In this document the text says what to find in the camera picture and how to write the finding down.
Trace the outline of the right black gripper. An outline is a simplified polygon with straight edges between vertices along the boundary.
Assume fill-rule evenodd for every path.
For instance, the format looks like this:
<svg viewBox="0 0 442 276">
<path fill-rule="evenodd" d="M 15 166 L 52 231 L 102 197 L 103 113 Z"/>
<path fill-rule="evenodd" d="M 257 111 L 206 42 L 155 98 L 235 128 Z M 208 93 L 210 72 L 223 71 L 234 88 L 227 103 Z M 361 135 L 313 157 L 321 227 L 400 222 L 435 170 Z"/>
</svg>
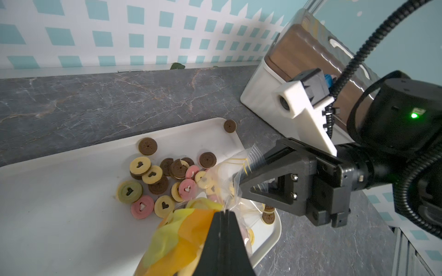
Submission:
<svg viewBox="0 0 442 276">
<path fill-rule="evenodd" d="M 316 226 L 346 225 L 352 192 L 380 181 L 380 154 L 354 143 L 339 145 L 332 155 L 295 139 L 282 139 L 264 161 L 240 178 L 243 198 L 306 216 Z"/>
</svg>

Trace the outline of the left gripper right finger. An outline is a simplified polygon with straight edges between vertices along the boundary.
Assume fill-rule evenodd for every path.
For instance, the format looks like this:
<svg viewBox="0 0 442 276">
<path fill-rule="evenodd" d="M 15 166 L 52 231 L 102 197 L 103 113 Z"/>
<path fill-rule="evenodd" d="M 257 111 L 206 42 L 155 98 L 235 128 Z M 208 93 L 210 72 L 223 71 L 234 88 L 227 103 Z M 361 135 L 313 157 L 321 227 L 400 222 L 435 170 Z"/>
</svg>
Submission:
<svg viewBox="0 0 442 276">
<path fill-rule="evenodd" d="M 255 276 L 234 212 L 225 211 L 224 274 L 226 276 Z"/>
</svg>

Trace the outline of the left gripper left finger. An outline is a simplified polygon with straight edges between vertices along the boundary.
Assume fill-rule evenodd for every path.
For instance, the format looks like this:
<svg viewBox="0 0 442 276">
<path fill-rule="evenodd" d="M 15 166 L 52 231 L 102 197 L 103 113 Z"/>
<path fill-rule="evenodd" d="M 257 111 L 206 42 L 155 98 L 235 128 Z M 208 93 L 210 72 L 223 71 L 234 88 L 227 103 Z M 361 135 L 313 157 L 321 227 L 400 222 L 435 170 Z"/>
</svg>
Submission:
<svg viewBox="0 0 442 276">
<path fill-rule="evenodd" d="M 224 226 L 224 212 L 216 212 L 212 219 L 206 242 L 201 253 L 198 265 L 193 272 L 194 276 L 220 276 L 223 271 L 222 233 Z"/>
</svg>

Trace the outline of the clear ziploc bag of cookies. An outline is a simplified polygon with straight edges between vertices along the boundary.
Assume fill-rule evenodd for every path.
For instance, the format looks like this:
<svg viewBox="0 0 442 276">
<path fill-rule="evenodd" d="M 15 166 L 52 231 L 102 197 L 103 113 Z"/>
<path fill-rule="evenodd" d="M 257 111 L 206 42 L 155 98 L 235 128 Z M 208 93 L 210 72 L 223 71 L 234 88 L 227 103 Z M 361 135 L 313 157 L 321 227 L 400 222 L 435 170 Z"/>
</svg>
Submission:
<svg viewBox="0 0 442 276">
<path fill-rule="evenodd" d="M 258 167 L 264 165 L 264 156 L 261 151 L 256 148 L 263 158 L 263 163 Z M 141 258 L 137 268 L 135 269 L 135 275 L 137 276 L 193 276 L 198 262 L 203 251 L 204 244 L 208 235 L 212 219 L 216 212 L 224 212 L 230 210 L 219 209 L 200 209 L 200 208 L 179 208 L 174 210 L 171 215 L 164 218 L 156 231 L 153 233 L 151 244 L 144 256 Z M 225 227 L 225 215 L 224 226 L 222 233 L 222 246 L 223 246 L 223 271 L 224 274 L 224 233 Z M 282 224 L 280 223 L 280 236 L 282 234 Z M 262 246 L 258 246 L 257 249 L 246 248 L 250 264 L 254 268 L 259 262 L 266 256 L 269 251 L 279 241 L 267 241 Z"/>
</svg>

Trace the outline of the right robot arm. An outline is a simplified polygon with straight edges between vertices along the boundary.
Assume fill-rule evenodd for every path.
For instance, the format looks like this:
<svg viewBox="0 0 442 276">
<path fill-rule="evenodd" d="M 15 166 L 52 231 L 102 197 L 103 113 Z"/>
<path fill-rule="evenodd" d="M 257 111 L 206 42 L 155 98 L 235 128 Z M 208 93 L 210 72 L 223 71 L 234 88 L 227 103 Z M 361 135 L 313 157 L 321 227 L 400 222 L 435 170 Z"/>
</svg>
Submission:
<svg viewBox="0 0 442 276">
<path fill-rule="evenodd" d="M 342 227 L 352 192 L 391 185 L 395 212 L 441 237 L 442 89 L 364 64 L 423 5 L 403 3 L 355 54 L 307 9 L 274 35 L 241 102 L 282 138 L 235 177 L 244 198 Z"/>
</svg>

